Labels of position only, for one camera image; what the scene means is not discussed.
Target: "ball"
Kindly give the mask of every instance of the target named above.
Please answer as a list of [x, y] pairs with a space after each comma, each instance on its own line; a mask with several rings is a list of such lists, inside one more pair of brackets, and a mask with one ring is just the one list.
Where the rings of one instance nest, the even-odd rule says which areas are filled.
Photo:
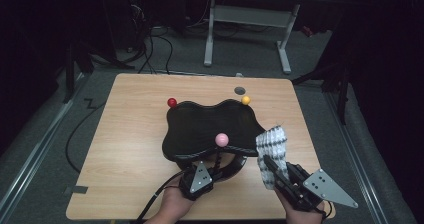
[[241, 103], [243, 103], [244, 105], [249, 105], [250, 97], [244, 96], [243, 98], [241, 98]]
[[228, 136], [224, 133], [219, 133], [218, 135], [216, 135], [215, 137], [215, 143], [216, 145], [220, 146], [220, 147], [225, 147], [228, 145]]
[[177, 106], [177, 100], [175, 98], [169, 98], [168, 99], [168, 106], [171, 108], [174, 108]]

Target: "human hand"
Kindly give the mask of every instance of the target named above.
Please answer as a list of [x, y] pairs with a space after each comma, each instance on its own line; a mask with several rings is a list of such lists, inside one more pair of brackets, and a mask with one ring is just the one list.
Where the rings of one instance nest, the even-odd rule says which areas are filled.
[[145, 223], [174, 224], [190, 211], [194, 201], [184, 198], [181, 190], [178, 188], [180, 179], [181, 176], [169, 182], [167, 185], [168, 188], [163, 193], [159, 211]]
[[[284, 195], [274, 189], [275, 193], [280, 199], [281, 204], [283, 204], [284, 209], [286, 210], [286, 221], [287, 224], [320, 224], [322, 222], [322, 214], [316, 211], [304, 212], [297, 211], [293, 208], [293, 206], [287, 201]], [[324, 202], [321, 202], [317, 206], [318, 210], [324, 210]]]

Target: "yellow ball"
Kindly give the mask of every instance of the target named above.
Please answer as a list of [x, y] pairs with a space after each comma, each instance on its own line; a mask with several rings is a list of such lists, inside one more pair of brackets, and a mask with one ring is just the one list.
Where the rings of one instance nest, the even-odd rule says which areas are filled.
[[244, 105], [249, 105], [250, 97], [244, 96], [243, 98], [241, 98], [241, 103], [243, 103]]

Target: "gray floor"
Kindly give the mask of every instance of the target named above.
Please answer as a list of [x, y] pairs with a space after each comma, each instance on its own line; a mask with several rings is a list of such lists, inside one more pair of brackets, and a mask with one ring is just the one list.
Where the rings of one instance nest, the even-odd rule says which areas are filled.
[[[220, 36], [233, 33], [235, 35], [229, 38], [216, 37], [213, 65], [206, 68], [203, 66], [206, 33], [202, 28], [190, 29], [184, 36], [169, 30], [162, 36], [172, 43], [169, 62], [171, 74], [235, 76], [241, 73], [245, 77], [294, 79], [314, 69], [331, 36], [331, 32], [312, 37], [293, 32], [287, 45], [292, 74], [285, 75], [282, 73], [275, 47], [275, 41], [282, 30], [244, 27], [235, 33], [231, 29], [218, 27], [217, 34]], [[165, 30], [155, 29], [154, 33], [159, 35], [165, 33]], [[149, 61], [152, 71], [146, 66], [144, 74], [155, 71], [163, 73], [171, 51], [171, 46], [163, 39], [154, 37], [152, 40], [154, 52]], [[131, 54], [119, 51], [120, 58], [129, 55]], [[8, 220], [7, 223], [108, 223], [76, 222], [66, 218], [70, 196], [65, 195], [64, 190], [76, 183], [78, 174], [68, 164], [65, 148], [69, 141], [70, 157], [80, 168], [102, 112], [102, 108], [94, 111], [76, 129], [93, 111], [88, 107], [88, 99], [92, 100], [91, 106], [101, 105], [107, 100], [115, 76], [122, 72], [136, 73], [144, 61], [143, 57], [132, 63], [136, 66], [133, 71], [96, 65], [92, 75], [86, 75], [78, 82], [78, 92], [67, 105], [62, 103], [66, 94], [64, 75], [59, 77], [59, 90], [34, 114], [8, 152], [0, 159], [2, 196], [7, 197], [11, 190], [16, 190], [12, 184], [25, 164], [32, 166], [36, 171], [35, 175], [29, 176], [26, 182], [29, 185], [22, 186], [19, 189], [21, 191], [17, 192], [16, 200], [19, 202], [13, 202], [17, 205], [11, 205], [9, 212], [6, 212], [7, 216], [0, 217], [3, 218], [0, 220]], [[336, 204], [336, 217], [327, 222], [416, 223], [374, 146], [352, 89], [349, 89], [346, 110], [347, 125], [341, 126], [332, 108], [335, 94], [322, 93], [319, 84], [320, 81], [307, 81], [295, 87], [296, 94], [321, 166], [359, 203], [358, 209]], [[50, 136], [45, 133], [49, 126], [55, 123], [58, 113], [65, 113], [66, 110], [68, 111], [63, 120], [58, 119], [58, 125], [53, 126], [57, 127], [56, 132], [48, 139]], [[40, 146], [46, 147], [46, 154], [37, 162], [39, 166], [37, 163], [26, 163], [31, 153]], [[352, 158], [352, 152], [358, 154], [359, 158]], [[4, 201], [5, 199], [1, 206], [2, 211], [5, 207]]]

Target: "wooden table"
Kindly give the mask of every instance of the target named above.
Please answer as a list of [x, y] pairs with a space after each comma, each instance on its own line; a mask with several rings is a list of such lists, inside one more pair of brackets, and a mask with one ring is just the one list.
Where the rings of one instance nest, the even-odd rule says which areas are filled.
[[[164, 158], [162, 141], [168, 130], [167, 100], [216, 105], [240, 100], [236, 87], [246, 89], [250, 106], [266, 130], [280, 124], [286, 131], [287, 160], [312, 173], [319, 162], [296, 94], [289, 80], [240, 77], [120, 74], [112, 87], [67, 217], [73, 220], [136, 219], [153, 193], [179, 171]], [[146, 218], [158, 210], [161, 197]], [[248, 158], [233, 178], [216, 183], [198, 199], [188, 220], [276, 219], [284, 209], [275, 193], [265, 189], [256, 158]]]

